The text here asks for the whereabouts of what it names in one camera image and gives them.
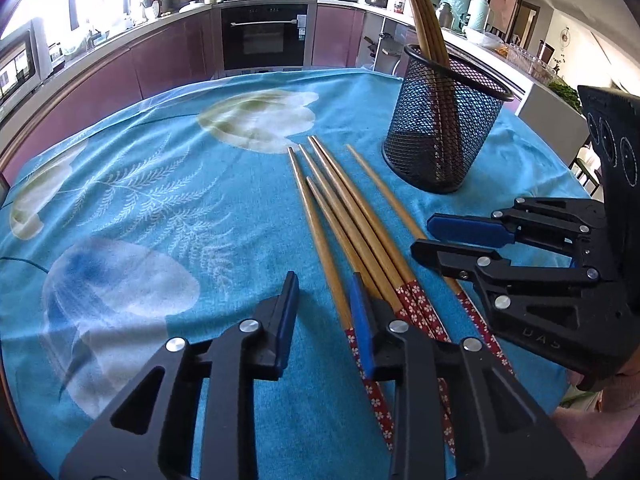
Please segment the pink sleeve forearm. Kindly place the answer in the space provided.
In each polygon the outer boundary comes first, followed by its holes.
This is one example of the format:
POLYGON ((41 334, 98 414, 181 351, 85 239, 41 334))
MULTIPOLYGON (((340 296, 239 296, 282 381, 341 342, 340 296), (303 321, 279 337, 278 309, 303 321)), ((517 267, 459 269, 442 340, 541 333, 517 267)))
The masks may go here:
POLYGON ((593 479, 622 447, 639 420, 639 365, 626 365, 602 391, 601 411, 557 408, 551 419, 593 479))

